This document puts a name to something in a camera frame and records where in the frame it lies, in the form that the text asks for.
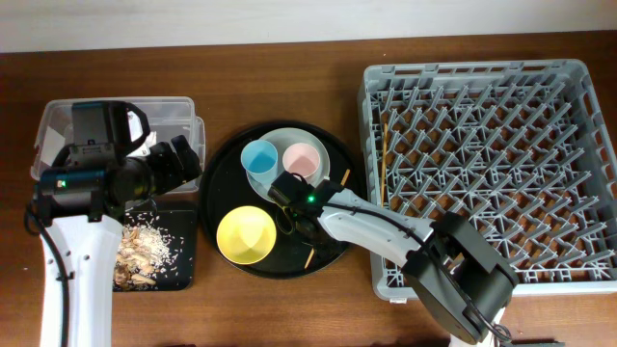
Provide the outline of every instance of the blue cup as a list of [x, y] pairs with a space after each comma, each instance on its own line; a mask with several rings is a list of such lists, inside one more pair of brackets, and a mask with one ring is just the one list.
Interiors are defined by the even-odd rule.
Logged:
[[279, 153], [265, 140], [255, 140], [244, 146], [240, 161], [244, 170], [261, 184], [270, 184], [278, 176]]

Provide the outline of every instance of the clear plastic container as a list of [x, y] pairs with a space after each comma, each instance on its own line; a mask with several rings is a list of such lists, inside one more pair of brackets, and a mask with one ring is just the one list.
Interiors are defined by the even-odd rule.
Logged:
[[[35, 141], [37, 155], [30, 168], [30, 176], [39, 180], [40, 174], [51, 166], [60, 149], [73, 142], [73, 125], [70, 108], [75, 102], [95, 100], [121, 100], [131, 102], [148, 116], [150, 130], [156, 132], [156, 142], [169, 142], [184, 135], [191, 148], [205, 165], [205, 128], [203, 120], [195, 114], [195, 103], [189, 97], [98, 97], [90, 99], [53, 100], [47, 103], [39, 124]], [[199, 179], [182, 185], [168, 194], [193, 193], [199, 189]]]

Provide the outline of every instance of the yellow bowl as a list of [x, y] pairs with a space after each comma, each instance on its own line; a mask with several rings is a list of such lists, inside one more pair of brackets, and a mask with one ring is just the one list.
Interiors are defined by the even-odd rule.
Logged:
[[216, 231], [221, 253], [240, 265], [254, 264], [266, 257], [276, 240], [277, 228], [272, 217], [254, 206], [231, 210]]

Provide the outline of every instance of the black round tray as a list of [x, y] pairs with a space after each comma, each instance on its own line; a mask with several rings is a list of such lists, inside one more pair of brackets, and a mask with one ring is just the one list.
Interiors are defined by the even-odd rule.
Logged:
[[[330, 156], [330, 179], [340, 182], [347, 169], [351, 171], [346, 188], [364, 197], [364, 175], [349, 154], [349, 150], [328, 132], [298, 121], [275, 121], [257, 125], [229, 140], [208, 163], [200, 185], [200, 215], [206, 237], [220, 253], [216, 243], [219, 223], [232, 209], [251, 205], [259, 207], [277, 219], [274, 203], [260, 197], [249, 184], [246, 172], [240, 163], [242, 148], [250, 141], [257, 140], [267, 132], [279, 128], [294, 127], [306, 130], [316, 136], [326, 147]], [[279, 213], [279, 222], [284, 219]], [[292, 233], [286, 235], [277, 226], [277, 242], [274, 249], [261, 261], [252, 265], [231, 265], [250, 274], [269, 279], [291, 279], [321, 270], [339, 258], [347, 244], [338, 247], [315, 248], [310, 265], [305, 269], [311, 246], [304, 244], [300, 237]]]

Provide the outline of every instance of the white wall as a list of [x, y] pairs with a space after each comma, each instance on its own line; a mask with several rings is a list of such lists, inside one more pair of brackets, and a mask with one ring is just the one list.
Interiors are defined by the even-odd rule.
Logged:
[[617, 0], [0, 0], [0, 52], [617, 29]]

